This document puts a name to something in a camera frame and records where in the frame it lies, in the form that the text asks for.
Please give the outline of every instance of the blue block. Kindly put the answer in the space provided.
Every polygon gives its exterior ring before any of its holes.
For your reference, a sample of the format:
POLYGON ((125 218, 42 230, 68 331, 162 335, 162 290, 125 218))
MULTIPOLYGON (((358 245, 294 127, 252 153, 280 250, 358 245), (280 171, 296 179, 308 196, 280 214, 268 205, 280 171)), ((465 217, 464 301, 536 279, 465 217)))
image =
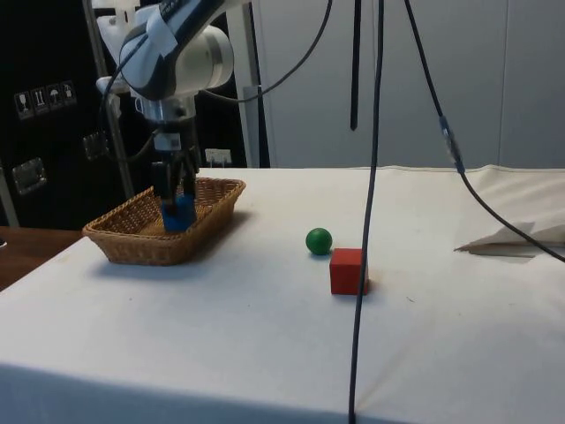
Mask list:
POLYGON ((177 215, 171 216, 165 211, 164 205, 161 205, 162 220, 165 224, 167 232, 182 232, 190 228, 196 222, 196 208, 194 207, 194 198, 192 196, 177 197, 177 215))

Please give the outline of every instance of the wire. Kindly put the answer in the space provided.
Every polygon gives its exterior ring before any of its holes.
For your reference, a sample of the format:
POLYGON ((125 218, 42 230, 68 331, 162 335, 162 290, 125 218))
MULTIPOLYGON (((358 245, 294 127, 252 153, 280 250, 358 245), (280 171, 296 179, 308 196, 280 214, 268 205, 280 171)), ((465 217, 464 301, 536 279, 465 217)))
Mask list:
POLYGON ((420 61, 422 62, 422 67, 424 68, 424 74, 426 75, 427 86, 430 88, 430 94, 432 95, 433 105, 435 106, 438 115, 442 117, 443 110, 441 110, 440 101, 438 100, 438 95, 435 92, 435 87, 433 86, 432 75, 430 75, 430 68, 427 65, 426 53, 424 53, 424 46, 422 46, 422 40, 420 39, 420 33, 418 31, 418 26, 416 25, 416 20, 414 19, 414 13, 412 11, 410 0, 404 0, 404 4, 406 4, 406 11, 408 12, 408 18, 410 19, 412 32, 414 33, 414 38, 416 39, 416 44, 418 45, 418 53, 420 55, 420 61))
MULTIPOLYGON (((109 94, 111 93, 112 87, 114 86, 114 83, 116 82, 117 77, 120 75, 121 71, 125 68, 125 66, 128 64, 128 62, 130 60, 132 60, 133 55, 135 55, 139 51, 139 49, 141 49, 141 46, 143 45, 144 42, 147 41, 147 38, 148 38, 147 34, 143 34, 143 36, 141 37, 141 40, 139 40, 139 42, 136 44, 136 46, 133 48, 133 50, 130 51, 127 54, 127 56, 124 57, 124 60, 122 60, 120 62, 120 64, 117 66, 116 70, 114 71, 114 74, 109 79, 108 84, 106 85, 106 89, 104 90, 104 94, 102 95, 100 108, 98 109, 98 124, 99 124, 102 131, 103 131, 103 128, 104 128, 104 111, 106 110, 106 106, 108 104, 109 94)), ((112 154, 108 150, 108 147, 106 147, 106 156, 112 162, 118 162, 118 163, 134 163, 134 162, 137 162, 149 150, 149 147, 151 146, 151 142, 153 141, 155 135, 156 135, 156 132, 153 132, 151 134, 151 136, 149 137, 149 140, 143 146, 143 148, 137 154, 135 154, 134 156, 126 157, 125 159, 119 159, 117 157, 112 156, 112 154)))
POLYGON ((159 133, 159 130, 154 130, 151 132, 151 135, 143 145, 143 147, 133 156, 126 157, 125 159, 119 159, 111 155, 111 153, 106 149, 106 156, 112 161, 116 163, 136 163, 139 159, 141 159, 145 154, 151 149, 153 142, 155 140, 155 136, 159 133))
POLYGON ((328 6, 326 7, 326 14, 324 16, 324 20, 321 23, 320 30, 318 31, 316 38, 314 39, 312 45, 310 46, 310 49, 308 49, 308 51, 306 51, 306 53, 304 54, 302 59, 300 59, 300 61, 298 61, 298 63, 290 71, 285 73, 282 76, 282 78, 280 78, 271 87, 266 88, 266 89, 262 90, 260 93, 258 93, 257 95, 253 95, 253 96, 251 96, 247 99, 232 99, 231 97, 225 97, 223 95, 217 95, 216 93, 212 93, 211 91, 208 91, 208 90, 203 90, 203 91, 201 91, 201 93, 204 94, 204 95, 207 95, 208 97, 212 97, 213 99, 220 100, 222 102, 231 103, 231 104, 240 104, 240 103, 247 103, 247 102, 252 102, 254 100, 260 99, 264 95, 267 95, 268 93, 273 91, 275 88, 281 86, 281 84, 284 81, 286 81, 288 78, 290 78, 298 69, 300 69, 302 67, 302 65, 306 62, 306 60, 308 60, 310 58, 310 56, 312 55, 312 53, 314 52, 314 50, 318 46, 318 43, 320 42, 320 39, 321 39, 322 35, 324 35, 324 32, 326 31, 326 27, 328 26, 329 16, 330 16, 331 11, 332 11, 333 3, 334 3, 334 0, 328 0, 328 6))
POLYGON ((365 275, 367 270, 367 255, 369 250, 369 231, 371 229, 371 214, 373 212, 373 197, 377 164, 379 162, 379 127, 380 127, 380 83, 382 80, 382 59, 384 56, 384 14, 385 2, 379 0, 379 46, 377 53, 377 71, 374 84, 373 105, 373 152, 371 154, 371 176, 369 178, 369 193, 365 211, 365 224, 363 226, 363 246, 361 255, 361 276, 359 278, 357 304, 355 306, 355 323, 353 325, 353 345, 351 348, 351 376, 350 376, 350 402, 349 423, 355 424, 355 389, 357 386, 357 363, 359 348, 359 331, 361 327, 361 308, 363 307, 363 292, 365 291, 365 275))
POLYGON ((361 55, 361 11, 362 0, 355 0, 353 15, 353 62, 351 66, 351 116, 350 128, 357 130, 359 120, 359 65, 361 55))
POLYGON ((533 246, 537 247, 538 249, 542 250, 543 252, 553 256, 558 261, 565 262, 565 257, 561 256, 560 254, 558 254, 554 250, 550 249, 549 247, 544 246, 542 243, 540 243, 539 241, 534 239, 532 236, 530 236, 530 235, 526 234, 525 232, 519 230, 514 225, 509 223, 507 220, 505 220, 500 215, 498 215, 478 195, 478 193, 475 191, 475 189, 473 188, 473 186, 469 182, 469 179, 467 178, 467 175, 465 174, 465 167, 463 165, 463 158, 461 157, 461 154, 459 152, 459 147, 456 144, 455 138, 453 137, 453 133, 449 130, 448 121, 443 116, 443 113, 441 111, 440 102, 438 100, 438 96, 435 93, 435 87, 433 86, 432 77, 430 75, 430 70, 428 68, 427 61, 426 61, 426 53, 424 52, 424 48, 422 47, 422 41, 420 40, 420 36, 419 36, 419 32, 418 32, 418 26, 416 25, 416 20, 414 19, 414 13, 412 12, 410 0, 404 0, 404 4, 406 5, 406 11, 408 12, 408 17, 410 19, 411 26, 412 26, 412 32, 414 33, 414 38, 416 39, 416 44, 418 45, 418 52, 419 52, 419 55, 420 55, 420 61, 422 62, 422 67, 424 68, 424 73, 426 74, 427 85, 430 89, 430 93, 431 93, 432 98, 433 98, 433 103, 435 104, 435 109, 438 112, 438 116, 440 118, 442 130, 444 132, 444 135, 446 135, 446 137, 448 138, 448 148, 449 148, 450 154, 453 156, 453 159, 454 159, 454 162, 455 162, 455 165, 456 165, 456 169, 457 169, 457 173, 461 176, 461 179, 462 179, 463 183, 465 184, 465 187, 467 187, 467 190, 469 190, 469 193, 478 202, 478 204, 480 206, 482 206, 483 209, 486 210, 486 212, 488 212, 499 223, 504 225, 509 230, 513 231, 515 234, 520 236, 522 239, 526 240, 528 243, 532 244, 533 246))

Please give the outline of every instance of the wooden floor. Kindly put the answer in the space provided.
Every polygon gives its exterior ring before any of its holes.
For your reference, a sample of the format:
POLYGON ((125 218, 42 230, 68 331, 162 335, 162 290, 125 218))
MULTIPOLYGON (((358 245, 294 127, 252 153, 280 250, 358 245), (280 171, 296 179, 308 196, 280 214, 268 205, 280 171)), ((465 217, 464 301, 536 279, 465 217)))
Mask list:
POLYGON ((81 238, 79 231, 0 227, 0 291, 59 254, 81 238))

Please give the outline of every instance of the white wall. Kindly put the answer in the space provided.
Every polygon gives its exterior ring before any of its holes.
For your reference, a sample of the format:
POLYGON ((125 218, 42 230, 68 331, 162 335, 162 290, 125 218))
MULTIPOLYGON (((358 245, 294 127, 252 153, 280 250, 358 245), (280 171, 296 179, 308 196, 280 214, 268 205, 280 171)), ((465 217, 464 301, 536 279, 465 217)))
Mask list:
MULTIPOLYGON (((353 2, 335 0, 313 57, 265 101, 274 166, 369 163, 376 1, 363 5, 358 130, 349 129, 353 2)), ((412 5, 438 95, 468 167, 565 166, 563 2, 414 0, 412 5)), ((253 2, 264 87, 304 54, 325 7, 325 0, 253 2)), ((402 0, 387 0, 385 25, 380 164, 447 166, 402 0)))
POLYGON ((501 162, 565 167, 565 2, 511 0, 501 162))

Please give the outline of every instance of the green ball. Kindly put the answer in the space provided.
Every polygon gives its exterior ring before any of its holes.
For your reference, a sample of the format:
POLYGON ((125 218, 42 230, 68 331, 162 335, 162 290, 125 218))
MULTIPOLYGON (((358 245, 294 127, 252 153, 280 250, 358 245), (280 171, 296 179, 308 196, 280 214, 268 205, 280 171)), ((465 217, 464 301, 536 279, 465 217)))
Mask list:
POLYGON ((314 228, 306 236, 306 246, 313 254, 329 254, 333 242, 332 235, 323 228, 314 228))

